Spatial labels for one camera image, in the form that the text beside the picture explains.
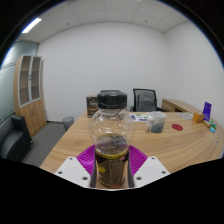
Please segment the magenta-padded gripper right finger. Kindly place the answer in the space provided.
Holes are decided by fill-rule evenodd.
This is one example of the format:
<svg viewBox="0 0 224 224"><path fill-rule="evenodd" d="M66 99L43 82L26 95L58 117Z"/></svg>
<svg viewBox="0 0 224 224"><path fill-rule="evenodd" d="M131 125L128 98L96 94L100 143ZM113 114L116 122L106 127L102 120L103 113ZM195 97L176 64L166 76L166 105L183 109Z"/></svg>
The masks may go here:
<svg viewBox="0 0 224 224"><path fill-rule="evenodd" d="M129 147L128 185L140 188L169 175L156 156L148 157L134 146Z"/></svg>

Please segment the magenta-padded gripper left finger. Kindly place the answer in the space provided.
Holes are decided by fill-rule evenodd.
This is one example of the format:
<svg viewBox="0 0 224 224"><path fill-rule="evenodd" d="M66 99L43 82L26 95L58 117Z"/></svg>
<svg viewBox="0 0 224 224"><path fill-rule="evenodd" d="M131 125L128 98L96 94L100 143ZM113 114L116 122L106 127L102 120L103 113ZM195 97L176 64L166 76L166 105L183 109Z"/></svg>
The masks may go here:
<svg viewBox="0 0 224 224"><path fill-rule="evenodd" d="M97 182L95 147L88 147L77 157L69 156L55 174L81 187L94 188Z"/></svg>

